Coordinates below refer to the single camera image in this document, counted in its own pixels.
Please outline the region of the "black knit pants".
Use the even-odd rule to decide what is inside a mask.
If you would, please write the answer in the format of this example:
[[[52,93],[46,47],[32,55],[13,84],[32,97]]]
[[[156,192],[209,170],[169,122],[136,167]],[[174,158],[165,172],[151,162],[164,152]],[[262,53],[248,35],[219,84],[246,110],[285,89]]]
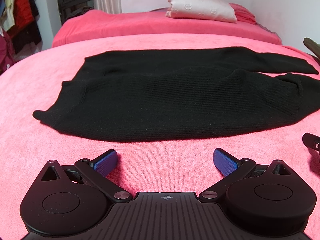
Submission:
[[[206,139],[295,124],[319,110],[317,70],[245,47],[108,51],[87,57],[33,116],[101,141]]]

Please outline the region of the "brown wooden chair back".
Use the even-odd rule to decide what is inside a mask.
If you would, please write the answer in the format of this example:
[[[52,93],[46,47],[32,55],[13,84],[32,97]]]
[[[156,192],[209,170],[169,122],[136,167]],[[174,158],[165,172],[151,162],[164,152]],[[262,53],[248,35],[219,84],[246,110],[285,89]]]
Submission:
[[[314,55],[317,63],[319,63],[320,59],[320,44],[316,43],[312,39],[305,37],[303,39],[303,44],[308,48]]]

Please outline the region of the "pink bed blanket near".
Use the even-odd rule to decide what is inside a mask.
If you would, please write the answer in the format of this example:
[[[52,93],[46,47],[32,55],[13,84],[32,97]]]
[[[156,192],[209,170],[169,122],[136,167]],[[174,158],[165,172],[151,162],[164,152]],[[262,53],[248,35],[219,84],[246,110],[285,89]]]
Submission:
[[[319,113],[299,123],[265,132],[206,140],[128,143],[94,141],[60,134],[33,118],[56,100],[63,81],[71,80],[86,57],[109,50],[247,47],[300,57],[317,63],[296,48],[246,38],[204,34],[117,36],[70,43],[36,53],[1,75],[1,238],[21,239],[27,230],[20,203],[49,160],[71,165],[109,149],[119,155],[109,174],[126,191],[200,193],[221,179],[213,151],[222,148],[258,164],[285,161],[319,192],[319,155],[304,146],[304,133],[319,135]]]

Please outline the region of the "folded pink blanket stack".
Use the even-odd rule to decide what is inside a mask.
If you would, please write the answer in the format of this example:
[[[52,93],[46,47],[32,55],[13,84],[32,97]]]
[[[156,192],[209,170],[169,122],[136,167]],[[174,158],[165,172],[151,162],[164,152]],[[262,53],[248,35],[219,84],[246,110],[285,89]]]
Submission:
[[[238,21],[257,24],[255,16],[247,8],[236,3],[230,3],[230,6],[234,9]]]

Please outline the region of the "pink covered far bed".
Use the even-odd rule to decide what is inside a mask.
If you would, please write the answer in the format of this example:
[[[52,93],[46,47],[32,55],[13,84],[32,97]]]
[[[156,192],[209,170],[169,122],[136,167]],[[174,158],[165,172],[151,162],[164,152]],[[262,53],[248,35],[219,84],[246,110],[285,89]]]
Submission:
[[[166,33],[227,35],[282,44],[276,33],[258,24],[169,18],[164,11],[108,14],[93,9],[67,20],[54,36],[52,47],[104,37]]]

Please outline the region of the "hanging clothes on rack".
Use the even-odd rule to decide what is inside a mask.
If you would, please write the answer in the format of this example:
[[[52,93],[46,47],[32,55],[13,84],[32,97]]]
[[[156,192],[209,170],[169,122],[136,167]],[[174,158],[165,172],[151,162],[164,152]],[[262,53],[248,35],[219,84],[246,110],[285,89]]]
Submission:
[[[41,50],[38,18],[35,0],[1,0],[1,73]]]

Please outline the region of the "pale pink folded quilt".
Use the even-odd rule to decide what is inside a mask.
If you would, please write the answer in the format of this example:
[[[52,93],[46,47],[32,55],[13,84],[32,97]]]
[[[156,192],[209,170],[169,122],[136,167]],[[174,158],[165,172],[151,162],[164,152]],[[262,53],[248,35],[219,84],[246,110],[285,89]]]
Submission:
[[[166,16],[235,23],[234,9],[224,0],[168,0]]]

